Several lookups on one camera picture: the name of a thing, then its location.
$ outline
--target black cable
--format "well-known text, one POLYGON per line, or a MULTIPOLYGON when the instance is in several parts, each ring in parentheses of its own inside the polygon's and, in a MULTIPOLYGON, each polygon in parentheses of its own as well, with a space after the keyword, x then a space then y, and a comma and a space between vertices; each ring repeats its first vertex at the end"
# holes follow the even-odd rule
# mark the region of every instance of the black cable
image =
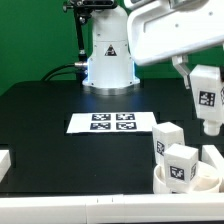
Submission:
POLYGON ((74 64, 66 64, 66 65, 62 65, 62 66, 59 66, 57 68, 54 68, 52 69, 51 71, 49 71, 42 79, 41 81, 46 81, 50 76, 52 76, 52 74, 54 74, 55 72, 58 72, 62 69, 65 69, 65 68, 74 68, 74 64))
POLYGON ((50 81, 52 78, 54 78, 55 76, 59 76, 59 75, 67 75, 67 74, 76 74, 75 71, 71 71, 71 72, 59 72, 59 73, 54 73, 51 76, 49 76, 47 79, 45 79, 44 81, 50 81))

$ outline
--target metal bracket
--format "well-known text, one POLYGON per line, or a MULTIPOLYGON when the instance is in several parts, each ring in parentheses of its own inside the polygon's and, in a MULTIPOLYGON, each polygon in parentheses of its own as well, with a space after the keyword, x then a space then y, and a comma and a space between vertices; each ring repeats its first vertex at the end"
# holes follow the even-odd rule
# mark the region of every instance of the metal bracket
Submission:
POLYGON ((183 76, 186 89, 190 89, 188 75, 191 73, 191 71, 186 66, 186 63, 188 63, 188 56, 187 55, 174 56, 172 57, 172 62, 174 68, 183 76))

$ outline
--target white box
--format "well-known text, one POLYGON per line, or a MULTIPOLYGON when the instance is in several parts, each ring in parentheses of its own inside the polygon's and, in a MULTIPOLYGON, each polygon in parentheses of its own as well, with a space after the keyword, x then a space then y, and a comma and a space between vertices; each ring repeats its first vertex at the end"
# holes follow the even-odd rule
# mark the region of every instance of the white box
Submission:
POLYGON ((152 127, 156 163, 164 167, 164 152, 174 143, 185 145, 183 129, 166 122, 152 127))
POLYGON ((197 184, 198 149, 173 144, 164 153, 166 186, 178 193, 188 193, 197 184))

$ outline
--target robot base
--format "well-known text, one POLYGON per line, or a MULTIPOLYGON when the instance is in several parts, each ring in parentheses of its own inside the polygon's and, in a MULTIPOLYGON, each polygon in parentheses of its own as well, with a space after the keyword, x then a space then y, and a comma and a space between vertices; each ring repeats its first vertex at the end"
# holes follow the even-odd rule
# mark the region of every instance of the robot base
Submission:
POLYGON ((84 83, 83 83, 84 91, 99 94, 99 95, 104 95, 104 96, 116 96, 116 95, 126 94, 140 88, 139 79, 136 80, 136 83, 130 86, 123 87, 123 88, 97 88, 94 86, 85 85, 84 83))

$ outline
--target white cube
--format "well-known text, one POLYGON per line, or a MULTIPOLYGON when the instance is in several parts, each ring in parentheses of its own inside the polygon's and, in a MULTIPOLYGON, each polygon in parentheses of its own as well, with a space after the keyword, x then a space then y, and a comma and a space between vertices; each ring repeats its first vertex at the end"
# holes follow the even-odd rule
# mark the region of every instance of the white cube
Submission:
POLYGON ((198 149, 173 144, 164 153, 166 186, 178 193, 188 193, 197 184, 198 149))
POLYGON ((219 67, 197 65, 190 74, 197 117, 204 119, 204 132, 219 134, 224 122, 224 83, 219 67))
POLYGON ((166 122, 153 126, 152 134, 156 163, 164 167, 164 152, 174 143, 185 145, 183 129, 166 122))

